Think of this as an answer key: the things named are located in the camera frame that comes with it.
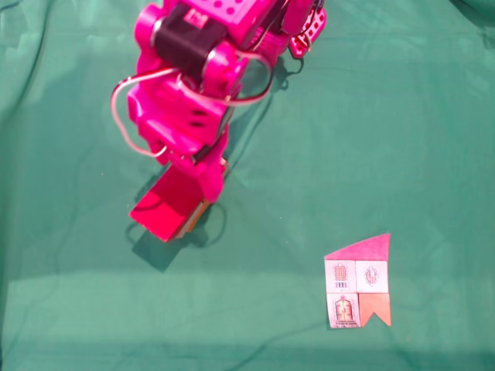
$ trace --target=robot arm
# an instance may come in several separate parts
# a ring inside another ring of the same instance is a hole
[[[170,168],[133,210],[135,220],[171,240],[179,237],[197,209],[191,205],[177,211],[177,205],[191,198],[217,201],[224,186],[222,154],[234,108],[268,94],[277,58],[288,47],[296,58],[310,49],[325,25],[321,5],[321,0],[165,0],[162,7],[148,5],[143,10],[135,27],[141,49],[138,75],[116,88],[112,110],[129,145]],[[257,97],[239,98],[252,59],[266,65],[270,83]],[[131,142],[117,115],[117,96],[132,84],[129,117],[151,151]],[[184,179],[189,185],[181,187]],[[151,202],[150,196],[154,202],[161,200],[161,210],[142,208]],[[177,205],[164,201],[170,197]],[[164,231],[160,223],[174,227]]]

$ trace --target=green fabric background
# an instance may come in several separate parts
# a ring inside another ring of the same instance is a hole
[[[492,2],[327,0],[168,245],[128,218],[160,167],[109,110],[146,2],[0,13],[3,369],[493,370]],[[383,232],[392,327],[329,329],[323,256]]]

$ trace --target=pink plastic part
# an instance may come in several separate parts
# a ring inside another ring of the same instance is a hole
[[[314,43],[316,39],[318,39],[319,34],[323,31],[326,25],[326,12],[325,9],[320,9],[316,11],[316,17],[312,25],[311,22],[313,11],[309,13],[306,23],[302,27],[301,31],[308,28],[306,34],[311,39],[311,43]],[[291,41],[288,45],[291,54],[296,59],[301,59],[304,55],[309,51],[308,41],[306,36],[300,35],[291,38]]]
[[[204,71],[204,93],[213,97],[222,97],[225,93],[239,94],[241,79],[248,64],[248,60],[239,59],[232,44],[221,42]]]
[[[227,26],[232,40],[242,49],[251,41],[275,0],[182,0]]]
[[[257,40],[263,32],[264,30],[262,27],[258,28],[254,39]],[[256,49],[256,53],[262,54],[272,66],[275,66],[278,57],[287,49],[290,39],[291,36],[283,32],[278,36],[269,32],[263,38],[263,41],[261,41],[260,46]]]
[[[390,234],[364,240],[325,256],[325,260],[382,260],[388,261]]]
[[[289,35],[301,32],[306,21],[306,14],[311,12],[314,0],[291,0],[285,13],[282,29]]]

